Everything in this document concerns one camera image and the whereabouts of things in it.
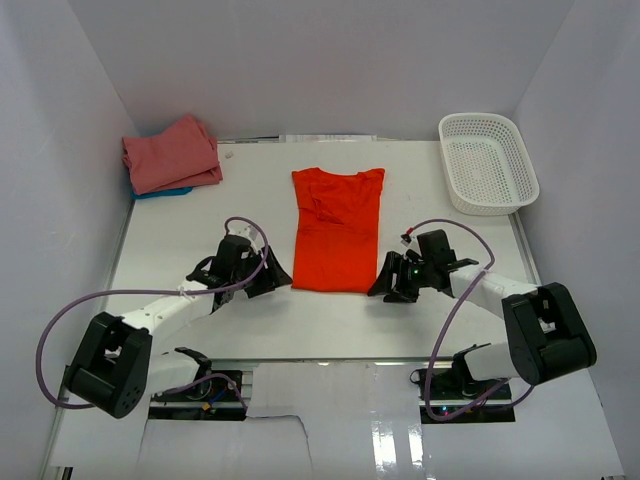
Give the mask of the orange t shirt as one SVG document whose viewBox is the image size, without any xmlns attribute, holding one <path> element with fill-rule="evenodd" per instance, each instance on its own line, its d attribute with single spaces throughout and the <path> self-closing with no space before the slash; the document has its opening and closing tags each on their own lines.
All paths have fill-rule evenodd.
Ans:
<svg viewBox="0 0 640 480">
<path fill-rule="evenodd" d="M 294 171 L 298 227 L 292 287 L 365 294 L 377 275 L 383 168 L 338 175 Z"/>
</svg>

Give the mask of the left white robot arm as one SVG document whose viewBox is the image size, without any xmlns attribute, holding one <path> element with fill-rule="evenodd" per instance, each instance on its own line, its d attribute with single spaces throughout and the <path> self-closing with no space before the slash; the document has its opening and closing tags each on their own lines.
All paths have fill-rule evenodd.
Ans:
<svg viewBox="0 0 640 480">
<path fill-rule="evenodd" d="M 177 291 L 140 309 L 97 314 L 67 368 L 71 393 L 120 419 L 143 398 L 153 348 L 194 320 L 209 316 L 241 290 L 249 298 L 293 283 L 272 250 L 227 234 L 214 256 L 196 264 Z"/>
</svg>

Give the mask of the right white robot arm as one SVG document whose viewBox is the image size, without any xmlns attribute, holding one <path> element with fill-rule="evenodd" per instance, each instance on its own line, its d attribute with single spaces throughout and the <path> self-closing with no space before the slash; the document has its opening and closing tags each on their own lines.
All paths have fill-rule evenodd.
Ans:
<svg viewBox="0 0 640 480">
<path fill-rule="evenodd" d="M 416 250 L 387 253 L 369 296 L 409 304 L 431 288 L 493 314 L 506 330 L 503 343 L 456 353 L 450 370 L 436 377 L 441 385 L 472 399 L 498 380 L 520 378 L 537 386 L 596 363 L 596 347 L 564 285 L 523 283 L 459 259 L 442 230 L 418 235 L 417 243 Z"/>
</svg>

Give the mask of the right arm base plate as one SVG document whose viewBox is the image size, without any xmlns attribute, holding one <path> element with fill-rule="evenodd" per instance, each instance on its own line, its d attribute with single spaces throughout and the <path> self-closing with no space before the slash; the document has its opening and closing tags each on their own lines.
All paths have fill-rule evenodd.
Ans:
<svg viewBox="0 0 640 480">
<path fill-rule="evenodd" d="M 463 366 L 464 355 L 479 348 L 480 345 L 474 344 L 456 353 L 452 357 L 449 367 L 434 369 L 430 384 L 430 405 L 434 414 L 451 416 L 499 384 L 499 379 L 473 380 Z M 508 385 L 503 385 L 483 402 L 478 403 L 463 415 L 452 419 L 451 423 L 514 422 L 515 413 L 511 402 L 511 389 Z"/>
</svg>

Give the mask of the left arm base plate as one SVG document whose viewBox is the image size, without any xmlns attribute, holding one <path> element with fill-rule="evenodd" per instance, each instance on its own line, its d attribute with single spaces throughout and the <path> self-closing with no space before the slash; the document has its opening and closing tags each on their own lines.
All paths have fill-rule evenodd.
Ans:
<svg viewBox="0 0 640 480">
<path fill-rule="evenodd" d="M 156 395 L 148 411 L 149 420 L 174 421 L 243 421 L 245 408 L 233 386 L 246 404 L 251 393 L 251 375 L 242 370 L 222 370 L 223 378 L 210 379 L 191 390 L 171 395 Z"/>
</svg>

